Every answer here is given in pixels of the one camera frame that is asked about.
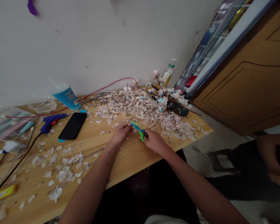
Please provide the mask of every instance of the door panel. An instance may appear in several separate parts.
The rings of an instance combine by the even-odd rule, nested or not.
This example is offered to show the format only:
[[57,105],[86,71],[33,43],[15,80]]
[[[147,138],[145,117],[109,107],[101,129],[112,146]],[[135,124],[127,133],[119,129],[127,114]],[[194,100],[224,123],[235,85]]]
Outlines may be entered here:
[[280,11],[193,104],[242,135],[280,124]]

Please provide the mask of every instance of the wire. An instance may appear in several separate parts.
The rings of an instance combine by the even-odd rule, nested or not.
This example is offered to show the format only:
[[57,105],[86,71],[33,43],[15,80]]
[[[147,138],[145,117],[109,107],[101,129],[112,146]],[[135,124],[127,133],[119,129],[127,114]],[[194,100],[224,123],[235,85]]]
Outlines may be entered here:
[[19,139],[19,137],[21,137],[21,135],[22,135],[22,134],[23,134],[23,133],[21,133],[21,134],[20,134],[20,135],[19,135],[19,136],[15,139],[15,141],[16,141],[16,140],[18,140],[18,139]]
[[23,159],[27,156],[27,154],[29,153],[29,151],[31,150],[32,146],[34,145],[35,141],[38,139],[39,136],[41,136],[42,133],[39,133],[36,138],[33,140],[30,148],[27,150],[26,154],[23,156],[23,158],[18,162],[18,164],[15,166],[15,168],[13,168],[13,170],[9,173],[9,175],[5,178],[5,180],[0,184],[0,188],[3,186],[3,184],[8,180],[8,178],[10,178],[10,176],[12,175],[12,173],[16,170],[16,168],[19,166],[19,164],[23,161]]
[[[25,148],[23,149],[23,151],[27,148],[27,146],[28,146],[29,143],[30,143],[30,140],[31,140],[32,135],[33,135],[34,127],[31,127],[30,130],[31,130],[31,133],[30,133],[29,139],[28,139],[27,144],[26,144]],[[17,158],[19,158],[20,156],[22,156],[22,153],[14,157],[14,159],[13,159],[12,163],[10,164],[10,166],[9,166],[7,172],[5,173],[4,177],[0,180],[0,183],[1,183],[1,182],[4,180],[4,178],[7,176],[8,172],[10,171],[11,167],[13,166],[15,160],[16,160]]]
[[[102,89],[104,89],[104,88],[107,88],[108,86],[111,86],[112,84],[114,84],[114,83],[116,83],[116,82],[118,82],[118,81],[121,81],[121,80],[123,80],[123,79],[127,79],[127,78],[119,79],[119,80],[117,80],[117,81],[115,81],[115,82],[113,82],[113,83],[111,83],[111,84],[109,84],[109,85],[107,85],[107,86],[105,86],[105,87],[99,89],[99,90],[96,90],[96,91],[94,91],[93,93],[91,93],[91,94],[89,94],[89,95],[83,97],[83,98],[80,99],[79,101],[82,101],[83,99],[85,99],[86,97],[89,97],[90,95],[96,93],[97,91],[100,91],[100,90],[102,90]],[[133,80],[135,81],[135,86],[134,86],[132,89],[136,88],[136,86],[137,86],[137,81],[136,81],[134,78],[130,78],[130,79],[133,79]],[[68,107],[65,107],[65,108],[63,108],[63,109],[61,109],[61,110],[58,110],[58,111],[56,111],[56,112],[52,112],[52,113],[45,114],[45,115],[39,115],[39,116],[30,116],[30,117],[10,117],[10,116],[4,116],[4,117],[6,117],[6,118],[32,118],[32,117],[44,117],[44,116],[48,116],[48,115],[51,115],[51,114],[58,113],[58,112],[60,112],[60,111],[62,111],[62,110],[65,110],[65,109],[67,109],[67,108],[68,108]]]
[[[100,91],[100,90],[102,90],[102,89],[104,89],[104,88],[107,88],[108,86],[110,86],[110,85],[112,85],[112,84],[114,84],[114,83],[116,83],[116,82],[118,82],[118,81],[120,81],[120,80],[123,80],[123,79],[126,79],[126,78],[119,79],[119,80],[117,80],[117,81],[115,81],[115,82],[113,82],[113,83],[111,83],[111,84],[109,84],[109,85],[107,85],[107,86],[105,86],[105,87],[103,87],[103,88],[97,90],[97,91]],[[136,80],[135,80],[134,78],[130,78],[130,79],[133,79],[133,80],[135,81],[135,86],[134,86],[132,89],[136,88],[136,86],[137,86]],[[96,93],[97,91],[94,91],[93,93],[91,93],[91,94],[89,94],[89,95],[83,97],[82,99],[80,99],[80,101],[83,100],[83,99],[85,99],[85,98],[87,98],[87,97],[89,97],[90,95]]]

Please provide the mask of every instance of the scissors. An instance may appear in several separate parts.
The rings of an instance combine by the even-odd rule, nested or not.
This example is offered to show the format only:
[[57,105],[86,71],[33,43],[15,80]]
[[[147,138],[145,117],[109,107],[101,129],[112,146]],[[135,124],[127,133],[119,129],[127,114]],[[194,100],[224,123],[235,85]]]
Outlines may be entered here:
[[135,121],[131,122],[131,125],[137,129],[140,132],[141,138],[142,138],[142,142],[144,142],[143,140],[143,136],[145,136],[146,138],[148,138],[148,134],[145,132],[144,129],[139,128],[139,126],[136,125]]
[[100,93],[99,95],[97,95],[96,97],[93,97],[93,98],[91,98],[91,99],[85,100],[84,102],[96,100],[96,99],[98,99],[98,98],[100,98],[100,97],[102,97],[102,96],[106,96],[106,95],[108,95],[108,94],[110,94],[110,93],[111,93],[110,91],[102,92],[102,93]]

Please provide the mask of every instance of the yellow box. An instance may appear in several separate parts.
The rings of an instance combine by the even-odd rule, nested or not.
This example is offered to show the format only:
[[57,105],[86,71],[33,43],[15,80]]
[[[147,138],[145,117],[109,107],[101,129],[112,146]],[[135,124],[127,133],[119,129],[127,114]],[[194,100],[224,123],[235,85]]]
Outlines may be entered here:
[[16,192],[16,184],[0,191],[0,200]]

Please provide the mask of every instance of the blue cup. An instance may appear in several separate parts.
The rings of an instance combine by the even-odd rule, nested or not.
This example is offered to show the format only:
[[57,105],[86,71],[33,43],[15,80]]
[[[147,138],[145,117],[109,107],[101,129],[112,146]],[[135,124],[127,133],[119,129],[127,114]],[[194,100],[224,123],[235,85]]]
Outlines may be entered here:
[[81,104],[76,95],[72,91],[72,88],[67,83],[58,83],[58,88],[53,89],[50,93],[69,109],[76,111],[81,109]]

